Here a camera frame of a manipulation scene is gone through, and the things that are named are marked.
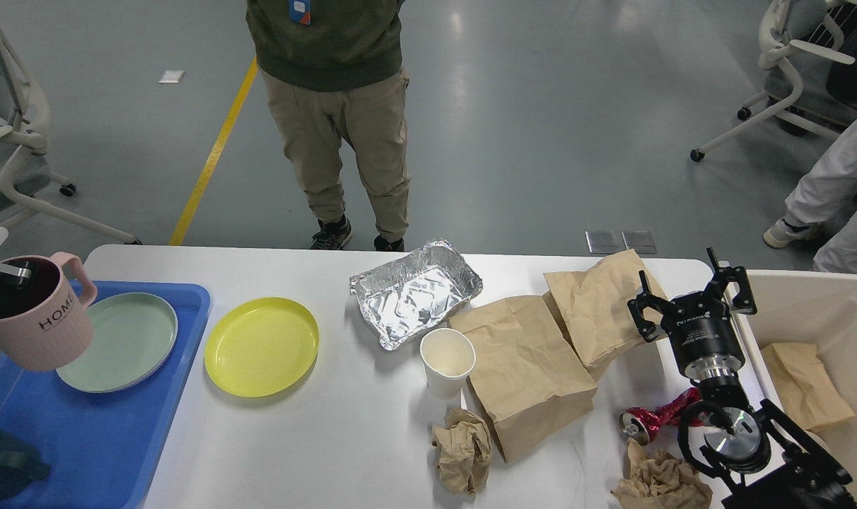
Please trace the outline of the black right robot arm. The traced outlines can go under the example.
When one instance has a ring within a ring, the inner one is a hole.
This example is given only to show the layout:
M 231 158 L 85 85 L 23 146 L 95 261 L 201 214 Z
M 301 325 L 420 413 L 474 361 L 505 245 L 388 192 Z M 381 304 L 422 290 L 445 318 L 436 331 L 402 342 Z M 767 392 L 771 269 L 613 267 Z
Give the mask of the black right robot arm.
M 646 342 L 669 339 L 680 374 L 700 399 L 680 412 L 677 440 L 684 460 L 729 488 L 726 508 L 855 508 L 852 476 L 829 451 L 768 399 L 752 408 L 738 373 L 745 355 L 731 316 L 755 315 L 747 271 L 722 265 L 712 248 L 709 283 L 667 300 L 641 290 L 628 302 Z

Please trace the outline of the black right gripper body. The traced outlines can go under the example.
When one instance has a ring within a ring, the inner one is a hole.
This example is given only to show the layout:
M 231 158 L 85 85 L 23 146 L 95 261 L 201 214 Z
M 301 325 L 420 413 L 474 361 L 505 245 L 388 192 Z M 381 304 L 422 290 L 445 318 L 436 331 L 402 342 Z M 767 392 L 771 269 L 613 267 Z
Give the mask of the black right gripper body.
M 681 374 L 703 381 L 739 373 L 745 355 L 723 298 L 680 296 L 669 303 L 665 331 Z

